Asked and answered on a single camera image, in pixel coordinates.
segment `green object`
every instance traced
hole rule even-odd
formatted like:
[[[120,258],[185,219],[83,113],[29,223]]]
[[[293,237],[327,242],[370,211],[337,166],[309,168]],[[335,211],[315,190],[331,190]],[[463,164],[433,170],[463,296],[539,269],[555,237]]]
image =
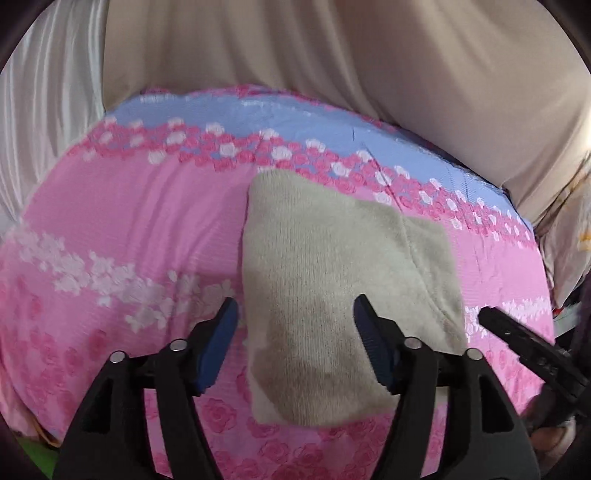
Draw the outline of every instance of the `green object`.
[[[17,440],[39,470],[47,475],[47,478],[51,478],[57,463],[57,452],[27,438],[20,437]]]

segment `beige knitted garment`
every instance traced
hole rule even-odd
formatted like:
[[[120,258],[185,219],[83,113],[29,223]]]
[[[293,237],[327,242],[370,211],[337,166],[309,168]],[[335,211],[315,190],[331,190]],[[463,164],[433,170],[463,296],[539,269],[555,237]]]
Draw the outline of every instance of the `beige knitted garment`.
[[[376,312],[434,350],[466,348],[443,228],[294,173],[260,174],[243,237],[252,411],[260,423],[342,424],[392,409],[353,321]]]

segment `mattress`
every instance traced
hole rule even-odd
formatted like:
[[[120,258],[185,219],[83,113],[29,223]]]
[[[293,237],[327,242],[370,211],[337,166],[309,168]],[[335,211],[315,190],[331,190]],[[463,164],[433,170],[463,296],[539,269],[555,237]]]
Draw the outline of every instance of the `mattress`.
[[[107,0],[57,0],[0,73],[0,238],[73,141],[100,120]]]
[[[524,408],[539,379],[477,322],[481,307],[499,306],[553,338],[534,235],[503,192],[403,130],[241,86],[124,102],[66,152],[7,236],[2,364],[46,429],[63,438],[110,352],[154,353],[213,317],[224,297],[242,303],[247,192],[269,168],[439,222],[456,261],[468,343]],[[195,400],[223,476],[369,478],[393,414],[332,429],[260,425],[250,409],[247,342],[242,324],[216,384]],[[154,392],[145,402],[156,467],[170,475]],[[438,408],[425,473],[437,468],[445,418]]]

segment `pink fabric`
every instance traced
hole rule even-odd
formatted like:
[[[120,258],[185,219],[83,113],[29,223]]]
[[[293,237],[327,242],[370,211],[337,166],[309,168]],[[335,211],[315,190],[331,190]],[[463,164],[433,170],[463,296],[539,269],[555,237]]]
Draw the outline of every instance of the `pink fabric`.
[[[169,140],[172,132],[182,132],[174,138],[199,145],[200,153],[181,151]],[[138,134],[149,142],[127,148]],[[214,160],[208,153],[230,143],[240,149],[234,156]],[[289,149],[291,157],[276,160],[275,147]],[[186,336],[195,321],[211,318],[225,296],[242,301],[247,191],[259,169],[273,165],[441,222],[457,261],[469,345],[485,353],[523,408],[539,380],[478,326],[476,315],[482,306],[501,306],[552,337],[548,288],[533,236],[526,237],[518,219],[472,205],[437,181],[421,184],[375,160],[321,150],[176,121],[148,129],[112,119],[73,147],[0,251],[0,292],[7,292],[0,302],[2,363],[41,424],[63,437],[110,352],[156,352]],[[347,178],[325,173],[338,162],[350,169]],[[299,170],[310,163],[317,173]],[[388,176],[391,186],[376,181],[376,172]],[[224,478],[369,478],[392,414],[321,430],[258,425],[249,406],[245,341],[241,326],[216,384],[195,402]],[[146,392],[145,398],[155,464],[170,474],[155,395]],[[440,407],[425,473],[437,468],[444,425]]]

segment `silver screw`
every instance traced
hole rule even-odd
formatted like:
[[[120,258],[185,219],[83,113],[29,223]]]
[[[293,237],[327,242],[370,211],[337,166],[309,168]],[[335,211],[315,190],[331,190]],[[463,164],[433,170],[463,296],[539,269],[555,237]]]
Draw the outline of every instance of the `silver screw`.
[[[182,352],[183,350],[185,350],[187,348],[187,341],[179,338],[177,340],[174,340],[171,344],[170,344],[170,349],[173,352]]]
[[[112,364],[118,364],[118,363],[122,362],[123,360],[125,360],[125,352],[122,352],[121,350],[117,350],[116,352],[113,352],[111,354],[111,356],[109,357],[109,360],[111,361]]]
[[[411,350],[418,350],[419,348],[421,348],[423,346],[423,343],[418,338],[408,337],[404,341],[404,346],[406,348],[410,348]]]
[[[471,360],[482,360],[482,352],[478,349],[478,348],[469,348],[468,350],[466,350],[466,355],[468,356],[468,358],[470,358]]]

